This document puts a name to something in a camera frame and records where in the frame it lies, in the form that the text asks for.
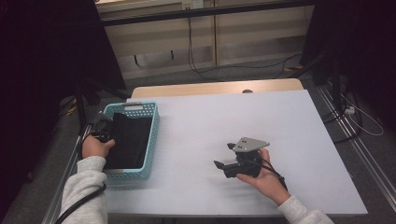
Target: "black curtain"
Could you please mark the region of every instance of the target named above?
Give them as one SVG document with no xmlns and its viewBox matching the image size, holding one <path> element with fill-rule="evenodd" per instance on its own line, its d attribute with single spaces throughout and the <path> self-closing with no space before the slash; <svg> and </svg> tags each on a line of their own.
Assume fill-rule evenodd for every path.
<svg viewBox="0 0 396 224">
<path fill-rule="evenodd" d="M 78 80 L 125 88 L 99 21 L 92 0 L 0 0 L 0 220 L 50 140 L 60 101 L 75 94 Z"/>
<path fill-rule="evenodd" d="M 350 80 L 375 109 L 396 129 L 396 3 L 375 0 L 318 1 L 308 29 L 302 64 L 323 50 L 340 62 Z M 314 68 L 316 84 L 332 75 L 332 58 Z"/>
</svg>

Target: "table surface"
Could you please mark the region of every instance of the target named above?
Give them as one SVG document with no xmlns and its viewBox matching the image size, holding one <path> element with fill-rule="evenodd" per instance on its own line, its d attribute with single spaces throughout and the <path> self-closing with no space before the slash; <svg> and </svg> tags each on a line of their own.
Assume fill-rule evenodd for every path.
<svg viewBox="0 0 396 224">
<path fill-rule="evenodd" d="M 301 84 L 299 79 L 285 78 L 285 79 L 271 79 L 271 80 L 138 87 L 134 89 L 132 93 L 132 98 L 241 93 L 244 90 L 251 90 L 253 92 L 264 92 L 264 91 L 297 91 L 302 89 L 303 89 L 303 85 Z"/>
<path fill-rule="evenodd" d="M 330 216 L 367 210 L 307 91 L 133 98 L 156 101 L 160 127 L 148 180 L 109 186 L 108 212 L 159 217 L 276 217 L 253 187 L 227 179 L 213 160 L 234 162 L 226 144 L 271 143 L 291 194 Z"/>
</svg>

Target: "gray sweatshirt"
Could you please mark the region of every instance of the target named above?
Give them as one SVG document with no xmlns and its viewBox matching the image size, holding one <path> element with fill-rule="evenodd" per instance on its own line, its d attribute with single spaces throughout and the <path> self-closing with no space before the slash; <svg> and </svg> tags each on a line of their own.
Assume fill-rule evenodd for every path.
<svg viewBox="0 0 396 224">
<path fill-rule="evenodd" d="M 102 157 L 89 157 L 78 162 L 78 173 L 70 176 L 64 187 L 61 214 L 86 195 L 98 190 L 106 181 L 102 173 L 106 160 Z M 290 224 L 330 224 L 333 223 L 323 212 L 308 210 L 295 196 L 282 203 L 277 210 Z M 83 204 L 63 223 L 107 223 L 105 194 Z"/>
</svg>

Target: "plastic basket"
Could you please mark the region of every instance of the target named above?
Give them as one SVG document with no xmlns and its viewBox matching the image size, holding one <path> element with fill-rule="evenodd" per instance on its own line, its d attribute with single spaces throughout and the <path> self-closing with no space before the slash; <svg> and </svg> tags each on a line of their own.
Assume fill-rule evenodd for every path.
<svg viewBox="0 0 396 224">
<path fill-rule="evenodd" d="M 114 113 L 122 113 L 128 118 L 152 118 L 146 156 L 143 166 L 139 169 L 106 169 L 108 181 L 129 179 L 147 179 L 151 173 L 152 157 L 154 155 L 160 115 L 155 102 L 131 102 L 107 105 L 104 114 L 113 118 Z"/>
</svg>

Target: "black pole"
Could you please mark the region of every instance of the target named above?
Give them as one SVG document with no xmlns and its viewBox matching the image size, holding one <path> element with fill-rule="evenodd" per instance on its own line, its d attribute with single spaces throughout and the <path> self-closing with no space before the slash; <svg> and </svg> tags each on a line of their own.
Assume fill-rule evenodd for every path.
<svg viewBox="0 0 396 224">
<path fill-rule="evenodd" d="M 101 21 L 85 21 L 79 23 L 65 23 L 60 27 L 86 27 L 87 25 L 104 25 L 104 26 L 114 26 L 114 25 L 125 25 L 131 23 L 140 23 L 148 21 L 168 21 L 183 18 L 193 18 L 193 17 L 203 17 L 203 16 L 213 16 L 249 11 L 263 11 L 270 9 L 281 9 L 288 7 L 306 7 L 314 5 L 316 0 L 284 0 L 276 2 L 267 2 L 259 4 L 248 4 L 240 6 L 230 6 L 230 7 L 206 7 L 192 10 L 180 10 L 172 12 L 155 13 L 142 16 L 132 16 L 132 17 L 118 17 L 102 19 Z"/>
</svg>

